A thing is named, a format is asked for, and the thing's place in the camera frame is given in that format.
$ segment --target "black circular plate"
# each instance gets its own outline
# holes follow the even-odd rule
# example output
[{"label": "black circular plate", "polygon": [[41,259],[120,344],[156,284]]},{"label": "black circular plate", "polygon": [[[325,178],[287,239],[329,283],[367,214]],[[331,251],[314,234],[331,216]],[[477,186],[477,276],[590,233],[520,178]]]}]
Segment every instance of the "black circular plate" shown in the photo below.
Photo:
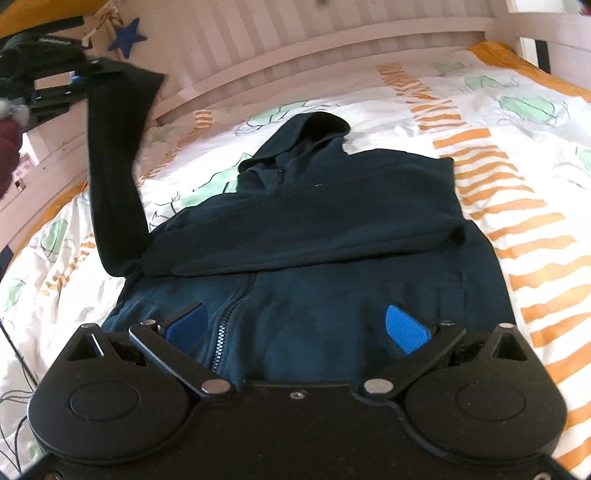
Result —
[{"label": "black circular plate", "polygon": [[152,368],[93,358],[68,362],[44,379],[28,418],[47,450],[95,465],[153,450],[178,430],[188,410],[187,393],[175,379]]}]

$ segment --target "bedding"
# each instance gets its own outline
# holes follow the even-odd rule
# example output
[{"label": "bedding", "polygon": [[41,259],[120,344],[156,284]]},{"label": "bedding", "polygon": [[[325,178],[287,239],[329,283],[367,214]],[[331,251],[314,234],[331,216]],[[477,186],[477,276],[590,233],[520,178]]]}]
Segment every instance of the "bedding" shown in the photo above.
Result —
[{"label": "bedding", "polygon": [[[518,327],[566,399],[567,426],[554,455],[584,478],[591,472],[588,102],[590,92],[485,43],[437,62],[380,65],[150,129],[138,186],[153,229],[186,206],[234,191],[238,164],[289,118],[313,111],[351,125],[350,154],[389,148],[453,158],[464,216],[493,245]],[[104,321],[122,285],[100,264],[82,192],[9,267],[0,316],[42,377],[78,325]],[[0,469],[15,476],[40,453],[23,420],[30,381],[0,342]]]}]

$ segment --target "blue gripper pad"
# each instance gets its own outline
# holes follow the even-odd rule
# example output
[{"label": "blue gripper pad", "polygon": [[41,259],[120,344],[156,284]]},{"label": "blue gripper pad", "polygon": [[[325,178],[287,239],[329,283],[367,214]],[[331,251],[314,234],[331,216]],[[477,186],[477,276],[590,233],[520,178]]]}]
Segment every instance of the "blue gripper pad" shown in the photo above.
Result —
[{"label": "blue gripper pad", "polygon": [[206,334],[207,324],[207,308],[203,303],[197,303],[161,324],[160,334],[182,353],[190,355]]},{"label": "blue gripper pad", "polygon": [[431,340],[431,331],[396,305],[386,311],[386,331],[407,355]]}]

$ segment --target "hoodie pocket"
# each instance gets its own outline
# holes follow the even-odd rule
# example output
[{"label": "hoodie pocket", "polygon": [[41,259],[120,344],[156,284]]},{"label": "hoodie pocket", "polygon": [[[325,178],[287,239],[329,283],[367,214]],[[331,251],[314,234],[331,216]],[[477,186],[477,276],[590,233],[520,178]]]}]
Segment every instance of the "hoodie pocket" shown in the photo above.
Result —
[{"label": "hoodie pocket", "polygon": [[466,290],[461,281],[444,281],[420,288],[396,281],[389,289],[391,303],[429,324],[442,321],[463,325],[466,317]]}]

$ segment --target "hanging ornament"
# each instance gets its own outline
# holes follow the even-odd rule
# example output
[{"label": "hanging ornament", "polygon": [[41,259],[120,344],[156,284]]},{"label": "hanging ornament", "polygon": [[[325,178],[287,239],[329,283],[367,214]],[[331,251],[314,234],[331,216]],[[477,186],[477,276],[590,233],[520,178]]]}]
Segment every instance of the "hanging ornament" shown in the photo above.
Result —
[{"label": "hanging ornament", "polygon": [[128,59],[134,44],[148,40],[143,35],[138,34],[138,25],[139,18],[136,18],[127,27],[115,27],[116,38],[107,50],[113,51],[119,48],[123,56]]},{"label": "hanging ornament", "polygon": [[95,13],[94,18],[97,20],[96,27],[89,31],[82,37],[82,46],[90,47],[91,37],[105,24],[110,24],[113,29],[123,27],[123,19],[119,14],[119,4],[121,0],[108,0],[98,12]]}]

